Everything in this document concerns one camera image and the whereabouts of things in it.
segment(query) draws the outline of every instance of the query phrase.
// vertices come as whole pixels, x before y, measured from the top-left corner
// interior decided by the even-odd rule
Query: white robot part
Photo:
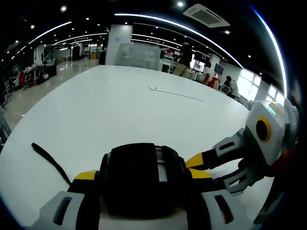
[[[257,141],[266,163],[271,166],[284,148],[295,143],[297,109],[285,99],[284,107],[276,102],[258,101],[251,109],[246,127]]]

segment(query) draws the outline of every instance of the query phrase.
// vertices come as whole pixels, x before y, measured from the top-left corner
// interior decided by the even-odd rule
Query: white table
[[[149,90],[149,85],[195,95],[203,100]],[[22,118],[0,155],[0,195],[23,226],[68,185],[56,169],[33,151],[49,152],[72,181],[99,169],[112,148],[129,143],[167,145],[188,160],[244,127],[248,110],[197,82],[154,70],[97,66],[49,93]],[[222,176],[237,161],[210,173]],[[236,196],[255,218],[270,190],[265,178]]]

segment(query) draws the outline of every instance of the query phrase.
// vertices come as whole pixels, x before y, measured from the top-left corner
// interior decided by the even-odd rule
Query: ceiling
[[[156,0],[151,4],[148,4],[147,1],[136,0],[88,0],[80,3],[71,0],[54,0],[52,3],[26,1],[18,4],[6,2],[2,8],[7,9],[7,14],[1,15],[1,21],[6,21],[3,24],[3,31],[9,33],[1,38],[0,59],[4,60],[2,64],[10,62],[12,56],[28,42],[43,32],[66,22],[71,21],[72,23],[35,40],[23,52],[30,53],[32,52],[31,47],[34,48],[40,44],[53,44],[68,39],[69,35],[70,37],[76,37],[86,34],[105,33],[106,29],[110,28],[112,24],[124,24],[127,22],[133,26],[134,34],[153,36],[178,44],[188,42],[191,46],[194,46],[194,50],[202,53],[214,52],[220,57],[224,57],[229,64],[239,67],[220,48],[185,29],[153,19],[114,16],[114,13],[119,12],[144,14],[177,22],[203,34],[230,53],[244,68],[257,74],[261,72],[265,81],[272,82],[280,90],[283,90],[282,74],[273,43],[250,5],[241,1],[204,2],[205,7],[223,17],[230,24],[230,26],[226,27],[209,28],[182,14],[189,7],[202,1],[182,0],[181,2],[184,3],[183,7],[177,5],[178,0]],[[65,12],[60,11],[63,5],[67,6]],[[35,25],[34,29],[30,29],[32,24]],[[230,31],[230,34],[225,34],[225,30]],[[89,39],[93,39],[95,42],[98,40],[106,45],[107,35],[91,36]],[[133,39],[146,40],[147,37],[133,36]],[[10,44],[17,46],[7,54],[7,48]],[[174,48],[177,47],[172,43],[165,42],[165,44]]]

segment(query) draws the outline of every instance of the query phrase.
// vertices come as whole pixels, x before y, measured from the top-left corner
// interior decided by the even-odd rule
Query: cable
[[[32,148],[37,152],[41,157],[45,158],[48,162],[50,162],[61,174],[63,179],[71,185],[71,181],[69,180],[68,176],[66,175],[65,171],[62,169],[62,167],[50,156],[49,153],[47,153],[42,147],[39,145],[32,143]]]

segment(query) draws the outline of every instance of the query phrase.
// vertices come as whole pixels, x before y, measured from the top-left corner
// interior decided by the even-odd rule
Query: office floor
[[[57,75],[46,82],[32,86],[29,89],[19,89],[12,93],[9,102],[4,106],[4,116],[13,130],[18,122],[22,119],[37,102],[39,102],[49,92],[60,86],[67,80],[75,77],[92,67],[98,65],[97,59],[82,59],[78,61],[61,62],[57,65]]]

